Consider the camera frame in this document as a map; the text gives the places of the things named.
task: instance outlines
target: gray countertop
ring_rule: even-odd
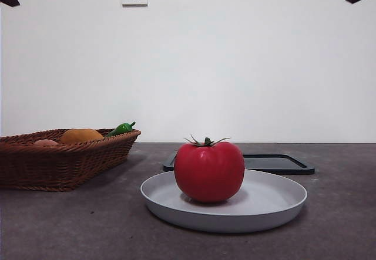
[[[298,217],[251,234],[179,228],[146,208],[141,183],[180,145],[135,143],[127,162],[74,191],[0,190],[1,259],[376,259],[376,144],[237,144],[316,168],[286,176],[308,192]]]

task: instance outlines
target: basket rim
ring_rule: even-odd
[[[124,134],[111,136],[111,137],[104,137],[102,139],[96,139],[91,141],[84,141],[84,142],[78,142],[78,143],[72,143],[72,144],[57,144],[55,146],[36,146],[33,143],[16,143],[11,142],[9,140],[11,139],[17,139],[18,137],[22,136],[32,136],[32,135],[39,135],[41,133],[46,133],[49,131],[64,131],[69,129],[52,129],[52,130],[45,130],[45,131],[38,131],[34,133],[29,134],[21,134],[21,135],[14,135],[14,136],[6,136],[6,137],[0,137],[0,140],[7,140],[7,141],[0,141],[0,152],[2,150],[11,150],[11,151],[31,151],[31,152],[46,152],[46,153],[59,153],[62,151],[69,151],[69,152],[76,152],[76,151],[82,151],[90,148],[91,150],[95,150],[99,147],[107,146],[110,144],[115,143],[121,143],[125,141],[132,140],[133,138],[137,138],[141,134],[141,131],[133,129],[131,132],[127,132]],[[113,130],[113,129],[94,129],[94,130]]]

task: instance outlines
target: tray rim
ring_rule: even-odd
[[[176,157],[177,151],[174,151],[168,158],[167,160],[162,164],[163,166],[163,171],[173,171],[174,167],[172,166],[172,163],[174,162],[174,159]],[[270,157],[260,157],[260,158],[285,158],[293,163],[297,164],[300,166],[303,165],[305,167],[301,167],[301,169],[295,169],[295,168],[283,168],[283,169],[249,169],[249,170],[255,170],[255,171],[261,171],[261,172],[266,172],[270,174],[276,174],[276,175],[311,175],[315,173],[315,167],[301,162],[299,159],[296,157],[290,156],[288,154],[282,154],[282,153],[242,153],[243,157],[246,158],[245,156],[270,156]]]
[[[305,203],[305,201],[307,200],[307,197],[308,197],[308,192],[306,190],[306,188],[304,188],[301,184],[299,184],[298,182],[292,180],[292,179],[289,179],[287,177],[283,177],[281,175],[277,175],[277,174],[272,174],[272,173],[268,173],[268,172],[263,172],[263,171],[258,171],[258,170],[251,170],[251,169],[245,169],[245,171],[251,171],[251,172],[256,172],[256,173],[262,173],[261,175],[273,175],[273,176],[277,176],[278,178],[282,179],[282,180],[289,180],[290,182],[293,182],[294,184],[296,184],[297,186],[299,186],[301,189],[303,189],[304,191],[304,198],[299,201],[298,203],[294,204],[294,205],[291,205],[289,207],[286,207],[284,208],[283,210],[277,210],[277,211],[270,211],[270,212],[265,212],[265,213],[259,213],[259,214],[218,214],[218,213],[210,213],[210,212],[207,212],[207,213],[203,213],[203,212],[198,212],[198,211],[193,211],[193,210],[181,210],[181,209],[178,209],[178,208],[172,208],[172,207],[168,207],[168,206],[165,206],[163,204],[159,204],[157,203],[156,201],[153,201],[151,198],[149,198],[145,192],[143,191],[143,186],[151,179],[153,178],[156,178],[157,176],[160,176],[160,175],[174,175],[173,174],[173,171],[168,171],[168,172],[163,172],[163,173],[159,173],[159,174],[156,174],[154,176],[151,176],[149,177],[148,179],[146,179],[144,182],[142,182],[141,186],[140,186],[140,191],[142,193],[142,195],[144,196],[145,199],[147,199],[149,202],[152,202],[154,204],[157,204],[158,206],[161,206],[161,207],[165,207],[165,208],[168,208],[169,210],[175,210],[175,211],[180,211],[180,212],[185,212],[185,213],[191,213],[191,214],[199,214],[199,215],[211,215],[211,216],[221,216],[221,217],[249,217],[249,216],[262,216],[262,215],[270,215],[270,214],[275,214],[275,213],[279,213],[279,212],[284,212],[284,211],[288,211],[288,210],[292,210],[293,208],[297,208],[299,206],[301,206],[302,204]]]

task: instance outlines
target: fake fruit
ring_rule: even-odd
[[[53,140],[48,140],[48,139],[43,139],[43,140],[38,140],[38,141],[35,141],[34,142],[34,145],[36,146],[55,146],[57,145],[58,143],[53,141]]]
[[[130,124],[128,123],[120,124],[119,126],[117,126],[117,128],[113,129],[110,133],[108,133],[106,137],[111,137],[111,136],[116,136],[116,135],[131,132],[133,130],[132,126],[135,124],[136,122],[132,122]]]
[[[93,129],[70,129],[60,138],[62,144],[83,143],[84,141],[100,140],[103,136]]]
[[[181,146],[174,162],[178,187],[200,202],[224,201],[238,192],[244,178],[244,158],[229,142],[194,142]]]

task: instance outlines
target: wicker basket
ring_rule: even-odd
[[[0,138],[0,188],[72,191],[95,175],[121,164],[139,130],[101,140],[57,146],[36,146],[34,141],[59,141],[68,129]],[[112,129],[97,129],[102,135]]]

